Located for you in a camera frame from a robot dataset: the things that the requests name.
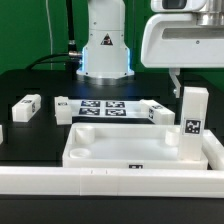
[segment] black table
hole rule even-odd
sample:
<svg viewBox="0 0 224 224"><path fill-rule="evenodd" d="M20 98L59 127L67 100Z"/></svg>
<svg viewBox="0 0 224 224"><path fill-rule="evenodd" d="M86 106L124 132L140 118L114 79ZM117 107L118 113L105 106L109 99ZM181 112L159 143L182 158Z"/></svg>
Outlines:
<svg viewBox="0 0 224 224"><path fill-rule="evenodd" d="M184 86L206 87L209 103L206 128L224 144L224 94L194 75L182 75ZM0 76L1 166L62 166L62 153L70 125L57 126L54 97L70 99L154 99L176 112L180 122L181 99L173 94L167 74L136 74L122 86L95 86L63 71L12 70ZM11 108L27 94L40 94L41 110L30 122L12 122ZM74 118L73 122L150 123L147 119ZM2 223L223 223L224 200L157 197L0 196Z"/></svg>

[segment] green background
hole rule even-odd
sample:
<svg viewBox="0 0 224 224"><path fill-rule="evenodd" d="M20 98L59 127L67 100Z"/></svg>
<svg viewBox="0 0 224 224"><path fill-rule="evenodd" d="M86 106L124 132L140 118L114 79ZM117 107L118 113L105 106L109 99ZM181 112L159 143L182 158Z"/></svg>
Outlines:
<svg viewBox="0 0 224 224"><path fill-rule="evenodd" d="M125 41L133 47L133 0L126 4ZM1 0L0 7L0 74L4 71L25 68L34 60L50 54L49 30L45 0ZM53 28L54 53L67 51L67 21L65 0L49 0ZM135 0L136 41L134 43L133 69L138 72L161 72L167 70L146 70L140 62L141 42L145 24L150 16L149 0ZM87 0L73 0L75 34L78 49L81 50L88 38ZM184 73L203 75L217 87L224 90L223 69L185 69Z"/></svg>

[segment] small white block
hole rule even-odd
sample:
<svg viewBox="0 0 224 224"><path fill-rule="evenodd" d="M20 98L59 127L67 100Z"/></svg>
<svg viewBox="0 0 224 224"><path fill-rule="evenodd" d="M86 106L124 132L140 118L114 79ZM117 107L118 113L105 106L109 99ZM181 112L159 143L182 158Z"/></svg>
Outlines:
<svg viewBox="0 0 224 224"><path fill-rule="evenodd" d="M165 108L154 100L141 100L141 112L155 124L173 125L175 113Z"/></svg>
<svg viewBox="0 0 224 224"><path fill-rule="evenodd" d="M194 161L201 159L208 95L205 88L184 88L179 159Z"/></svg>
<svg viewBox="0 0 224 224"><path fill-rule="evenodd" d="M58 125L72 124L72 109L68 97L55 97L55 113Z"/></svg>
<svg viewBox="0 0 224 224"><path fill-rule="evenodd" d="M40 95L26 95L22 100L12 107L13 121L28 122L40 108Z"/></svg>
<svg viewBox="0 0 224 224"><path fill-rule="evenodd" d="M0 144L3 142L2 125L0 125Z"/></svg>

